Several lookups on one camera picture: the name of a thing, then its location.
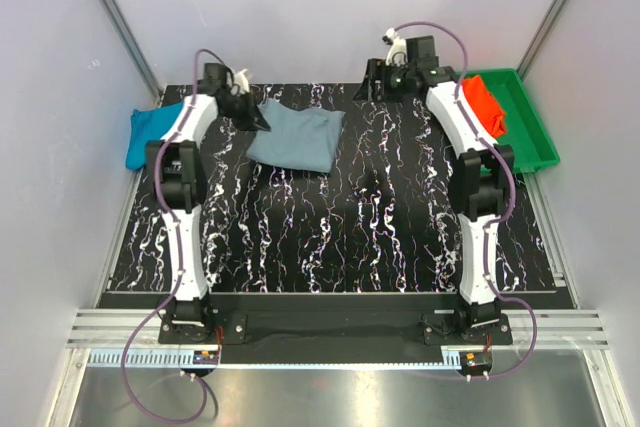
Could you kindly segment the grey-blue t shirt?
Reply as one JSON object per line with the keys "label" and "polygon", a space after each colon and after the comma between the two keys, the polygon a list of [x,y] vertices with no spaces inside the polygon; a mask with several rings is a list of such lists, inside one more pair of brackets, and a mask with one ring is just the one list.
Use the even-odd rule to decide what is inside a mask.
{"label": "grey-blue t shirt", "polygon": [[257,163],[328,174],[334,165],[343,128],[343,111],[319,107],[291,109],[274,99],[259,106],[270,125],[258,131],[246,156]]}

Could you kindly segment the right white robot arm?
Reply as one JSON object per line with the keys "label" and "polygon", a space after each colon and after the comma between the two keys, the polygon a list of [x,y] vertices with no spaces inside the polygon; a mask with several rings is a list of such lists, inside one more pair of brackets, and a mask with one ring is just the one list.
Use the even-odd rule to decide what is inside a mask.
{"label": "right white robot arm", "polygon": [[385,58],[368,60],[356,99],[373,102],[421,98],[451,143],[455,159],[448,198],[462,232],[462,274],[456,308],[431,324],[440,336],[481,343],[498,329],[496,293],[498,228],[514,208],[514,152],[501,146],[478,119],[463,91],[462,77],[439,64],[431,36],[383,36]]}

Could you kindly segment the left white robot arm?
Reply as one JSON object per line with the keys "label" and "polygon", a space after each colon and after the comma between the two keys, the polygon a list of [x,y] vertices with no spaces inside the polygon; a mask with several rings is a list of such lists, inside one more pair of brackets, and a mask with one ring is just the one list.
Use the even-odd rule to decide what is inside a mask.
{"label": "left white robot arm", "polygon": [[223,328],[209,300],[200,246],[200,218],[208,181],[200,146],[218,118],[244,131],[268,131],[270,126],[251,94],[248,70],[207,63],[194,92],[185,97],[168,132],[145,147],[152,190],[162,210],[169,241],[171,288],[159,304],[159,341],[198,344],[222,338]]}

